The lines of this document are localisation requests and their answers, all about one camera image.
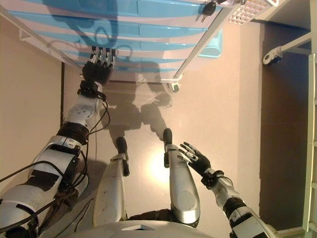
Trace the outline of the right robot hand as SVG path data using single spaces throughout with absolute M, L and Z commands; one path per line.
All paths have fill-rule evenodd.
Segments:
M 196 147 L 189 144 L 188 142 L 183 142 L 180 144 L 180 149 L 178 151 L 188 160 L 188 164 L 193 168 L 200 176 L 204 176 L 205 173 L 211 169 L 211 164 L 209 159 L 204 156 Z

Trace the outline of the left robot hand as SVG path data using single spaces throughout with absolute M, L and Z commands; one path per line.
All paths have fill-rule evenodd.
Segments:
M 116 58 L 116 50 L 112 48 L 92 46 L 92 53 L 89 60 L 82 68 L 82 75 L 85 80 L 105 85 L 111 78 Z

